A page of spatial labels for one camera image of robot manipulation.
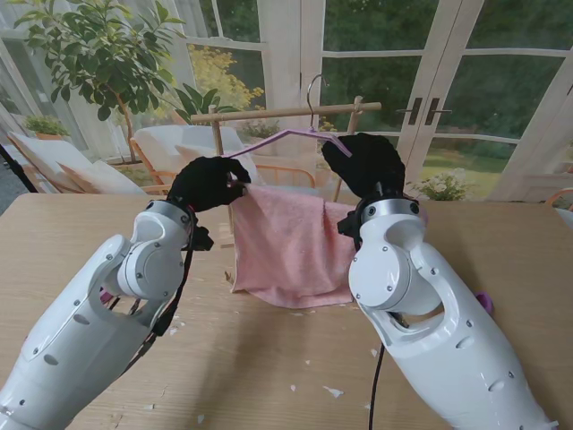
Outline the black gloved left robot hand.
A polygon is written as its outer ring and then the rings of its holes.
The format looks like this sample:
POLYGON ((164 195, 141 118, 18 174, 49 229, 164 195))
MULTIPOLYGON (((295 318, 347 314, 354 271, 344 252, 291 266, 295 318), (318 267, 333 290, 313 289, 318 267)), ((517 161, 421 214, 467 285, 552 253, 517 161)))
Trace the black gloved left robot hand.
POLYGON ((242 197, 250 183, 248 171, 238 160, 199 157, 175 177, 167 200, 195 213, 208 211, 242 197))

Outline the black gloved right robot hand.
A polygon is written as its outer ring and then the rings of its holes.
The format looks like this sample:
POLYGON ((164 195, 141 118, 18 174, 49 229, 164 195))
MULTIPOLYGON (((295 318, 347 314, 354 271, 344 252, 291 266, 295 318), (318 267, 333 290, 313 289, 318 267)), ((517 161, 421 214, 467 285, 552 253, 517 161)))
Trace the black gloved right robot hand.
POLYGON ((356 196, 365 198, 377 191, 385 198, 404 196, 406 168, 386 137, 357 133, 338 138, 350 157, 332 142, 325 142, 321 152, 330 169, 356 196))

